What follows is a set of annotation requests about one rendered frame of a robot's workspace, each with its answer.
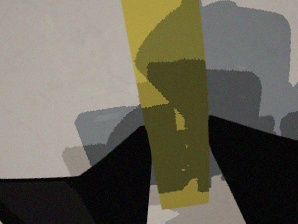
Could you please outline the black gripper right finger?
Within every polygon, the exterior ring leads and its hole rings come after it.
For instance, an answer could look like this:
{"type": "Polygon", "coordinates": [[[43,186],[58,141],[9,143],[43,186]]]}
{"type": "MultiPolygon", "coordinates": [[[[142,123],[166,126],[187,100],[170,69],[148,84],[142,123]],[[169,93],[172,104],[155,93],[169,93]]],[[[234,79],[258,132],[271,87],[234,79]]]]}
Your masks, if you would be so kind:
{"type": "Polygon", "coordinates": [[[208,137],[246,224],[298,224],[298,140],[212,115],[208,137]]]}

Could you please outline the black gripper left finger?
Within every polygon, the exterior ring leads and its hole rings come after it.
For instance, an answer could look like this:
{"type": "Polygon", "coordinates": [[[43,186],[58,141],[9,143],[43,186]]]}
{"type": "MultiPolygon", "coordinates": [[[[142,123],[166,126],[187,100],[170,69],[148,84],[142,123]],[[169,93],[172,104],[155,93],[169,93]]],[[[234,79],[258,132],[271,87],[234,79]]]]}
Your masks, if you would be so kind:
{"type": "Polygon", "coordinates": [[[145,125],[80,176],[0,179],[3,224],[146,224],[152,152],[145,125]]]}

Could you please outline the yellow bar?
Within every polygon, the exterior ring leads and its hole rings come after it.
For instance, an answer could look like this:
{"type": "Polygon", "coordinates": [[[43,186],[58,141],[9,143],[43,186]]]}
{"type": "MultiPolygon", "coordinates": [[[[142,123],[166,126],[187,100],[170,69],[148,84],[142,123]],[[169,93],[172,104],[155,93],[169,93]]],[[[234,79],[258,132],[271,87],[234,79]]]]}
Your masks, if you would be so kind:
{"type": "Polygon", "coordinates": [[[198,0],[121,0],[161,209],[209,202],[209,96],[198,0]]]}

